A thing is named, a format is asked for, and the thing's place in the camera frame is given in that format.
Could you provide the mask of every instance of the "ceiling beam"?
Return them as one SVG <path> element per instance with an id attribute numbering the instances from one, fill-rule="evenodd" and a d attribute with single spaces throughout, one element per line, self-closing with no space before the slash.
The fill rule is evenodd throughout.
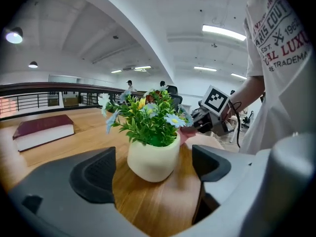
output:
<path id="1" fill-rule="evenodd" d="M 197 43 L 216 43 L 217 45 L 225 46 L 237 51 L 247 52 L 247 45 L 245 41 L 237 43 L 235 40 L 223 41 L 213 38 L 206 38 L 205 35 L 170 35 L 167 36 L 168 42 L 197 42 Z"/>
<path id="2" fill-rule="evenodd" d="M 182 68 L 192 68 L 194 66 L 201 66 L 201 67 L 210 67 L 218 69 L 219 71 L 224 71 L 228 73 L 246 73 L 247 72 L 247 65 L 245 64 L 244 67 L 240 65 L 231 65 L 227 62 L 214 62 L 213 59 L 203 58 L 200 59 L 199 62 L 194 61 L 193 59 L 190 59 L 190 57 L 187 56 L 175 56 L 174 57 L 174 63 L 176 67 L 182 67 Z"/>
<path id="3" fill-rule="evenodd" d="M 35 1 L 34 5 L 36 7 L 36 23 L 34 25 L 34 39 L 35 39 L 35 44 L 36 46 L 40 46 L 40 23 L 41 23 L 41 6 L 42 6 L 42 2 L 39 1 Z"/>
<path id="4" fill-rule="evenodd" d="M 60 41 L 60 50 L 63 50 L 64 44 L 67 40 L 67 37 L 73 28 L 75 22 L 79 18 L 80 14 L 84 10 L 84 8 L 87 6 L 88 2 L 85 0 L 78 0 L 70 11 L 69 15 L 67 16 L 67 23 L 64 27 L 64 31 L 61 34 L 61 41 Z"/>
<path id="5" fill-rule="evenodd" d="M 100 61 L 102 61 L 104 59 L 107 59 L 107 58 L 109 58 L 111 56 L 118 55 L 118 54 L 120 54 L 122 52 L 126 52 L 126 51 L 129 51 L 129 50 L 133 49 L 133 48 L 138 48 L 138 47 L 141 47 L 141 45 L 138 42 L 133 42 L 133 43 L 127 45 L 127 46 L 121 47 L 121 48 L 119 48 L 117 50 L 114 50 L 114 51 L 112 51 L 110 53 L 103 54 L 101 57 L 94 59 L 92 61 L 92 63 L 96 64 L 96 63 L 98 63 L 98 62 L 100 62 Z"/>
<path id="6" fill-rule="evenodd" d="M 115 22 L 110 23 L 105 29 L 99 30 L 94 36 L 92 36 L 78 52 L 77 57 L 82 57 L 86 54 L 96 43 L 104 39 L 110 33 L 114 32 L 119 28 L 119 25 Z"/>

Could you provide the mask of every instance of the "book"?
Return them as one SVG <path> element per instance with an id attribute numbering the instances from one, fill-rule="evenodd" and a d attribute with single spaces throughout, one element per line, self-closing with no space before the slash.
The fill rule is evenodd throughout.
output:
<path id="1" fill-rule="evenodd" d="M 22 152 L 73 134 L 74 122 L 67 115 L 58 115 L 21 122 L 12 139 Z"/>

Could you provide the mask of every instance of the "red book cover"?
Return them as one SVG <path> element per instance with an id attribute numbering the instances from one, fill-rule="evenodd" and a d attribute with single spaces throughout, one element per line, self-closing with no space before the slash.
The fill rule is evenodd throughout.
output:
<path id="1" fill-rule="evenodd" d="M 74 124 L 74 122 L 67 115 L 58 115 L 24 121 L 19 124 L 13 135 L 13 139 L 15 140 L 16 138 L 21 136 L 67 124 Z"/>

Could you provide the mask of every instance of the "white flower pot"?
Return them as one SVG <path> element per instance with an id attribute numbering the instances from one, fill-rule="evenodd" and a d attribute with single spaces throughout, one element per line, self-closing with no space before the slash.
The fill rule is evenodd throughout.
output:
<path id="1" fill-rule="evenodd" d="M 127 164 L 133 172 L 152 183 L 166 179 L 176 166 L 180 149 L 180 135 L 169 146 L 155 147 L 135 141 L 130 144 Z"/>

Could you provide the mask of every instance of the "white t-shirt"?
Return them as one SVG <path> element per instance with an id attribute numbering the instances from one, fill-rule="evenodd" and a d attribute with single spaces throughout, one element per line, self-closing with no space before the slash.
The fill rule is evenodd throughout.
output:
<path id="1" fill-rule="evenodd" d="M 311 52 L 312 45 L 286 0 L 248 0 L 246 12 L 247 76 L 264 77 L 266 97 L 240 152 L 256 154 L 295 132 L 279 96 Z"/>
<path id="2" fill-rule="evenodd" d="M 128 90 L 130 92 L 136 92 L 137 90 L 133 87 L 133 85 L 131 85 L 130 87 L 128 87 Z"/>

